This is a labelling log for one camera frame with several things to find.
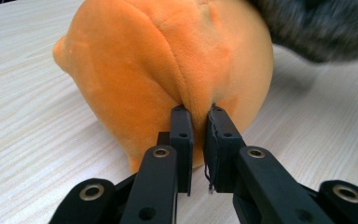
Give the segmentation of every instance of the gray plush toy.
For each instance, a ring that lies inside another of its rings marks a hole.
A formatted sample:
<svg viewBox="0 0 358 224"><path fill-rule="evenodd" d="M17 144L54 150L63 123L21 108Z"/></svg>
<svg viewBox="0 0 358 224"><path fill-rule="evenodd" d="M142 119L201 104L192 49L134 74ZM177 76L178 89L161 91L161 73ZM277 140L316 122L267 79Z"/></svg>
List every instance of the gray plush toy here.
<svg viewBox="0 0 358 224"><path fill-rule="evenodd" d="M358 59L358 0L251 0L272 42L314 63Z"/></svg>

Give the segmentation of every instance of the orange fabric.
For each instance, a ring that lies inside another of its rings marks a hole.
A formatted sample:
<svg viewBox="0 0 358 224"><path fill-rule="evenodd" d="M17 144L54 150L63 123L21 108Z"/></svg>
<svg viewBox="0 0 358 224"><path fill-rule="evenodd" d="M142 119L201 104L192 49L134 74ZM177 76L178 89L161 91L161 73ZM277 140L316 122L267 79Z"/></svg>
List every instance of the orange fabric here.
<svg viewBox="0 0 358 224"><path fill-rule="evenodd" d="M225 108L244 131L272 75L266 24L246 1L86 0L53 50L136 172L171 109L184 105L203 164L206 116Z"/></svg>

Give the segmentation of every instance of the white wood grain surface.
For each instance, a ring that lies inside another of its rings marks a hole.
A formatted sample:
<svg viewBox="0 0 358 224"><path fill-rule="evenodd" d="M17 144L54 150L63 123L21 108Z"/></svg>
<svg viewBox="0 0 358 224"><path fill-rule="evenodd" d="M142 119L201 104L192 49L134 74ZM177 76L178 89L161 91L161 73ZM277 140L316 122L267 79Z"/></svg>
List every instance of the white wood grain surface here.
<svg viewBox="0 0 358 224"><path fill-rule="evenodd" d="M47 223L77 183L118 183L126 157L52 60L80 0L0 5L0 223ZM314 65L275 49L268 98L248 145L269 149L293 177L358 185L358 62ZM238 223L231 195L207 192L203 169L192 196L179 195L178 223Z"/></svg>

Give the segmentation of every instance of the light wooden tabletop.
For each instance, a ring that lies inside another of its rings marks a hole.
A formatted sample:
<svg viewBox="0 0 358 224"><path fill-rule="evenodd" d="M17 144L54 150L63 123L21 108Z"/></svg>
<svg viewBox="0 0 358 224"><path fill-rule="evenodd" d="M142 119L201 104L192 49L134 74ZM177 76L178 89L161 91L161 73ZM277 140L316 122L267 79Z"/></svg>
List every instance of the light wooden tabletop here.
<svg viewBox="0 0 358 224"><path fill-rule="evenodd" d="M51 49L81 0L0 5L0 223L47 223L68 191L130 175L117 141L95 118ZM268 98L243 137L269 149L301 184L358 186L358 62L314 65L275 49ZM180 194L178 223L238 223L230 194L209 195L203 169Z"/></svg>

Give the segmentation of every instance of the stuffed toy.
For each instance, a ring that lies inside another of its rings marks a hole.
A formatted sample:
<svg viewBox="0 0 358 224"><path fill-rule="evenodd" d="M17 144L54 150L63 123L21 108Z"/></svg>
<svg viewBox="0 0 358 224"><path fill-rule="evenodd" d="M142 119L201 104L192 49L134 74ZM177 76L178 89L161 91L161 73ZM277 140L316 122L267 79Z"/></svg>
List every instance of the stuffed toy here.
<svg viewBox="0 0 358 224"><path fill-rule="evenodd" d="M269 90L272 41L313 62L358 58L358 39L347 40L339 22L325 32L318 28L324 17L312 16L334 7L301 2L86 0L53 56L122 145L133 172L158 132L170 129L177 105L190 112L193 165L200 166L212 105L225 108L241 132L255 118Z"/></svg>

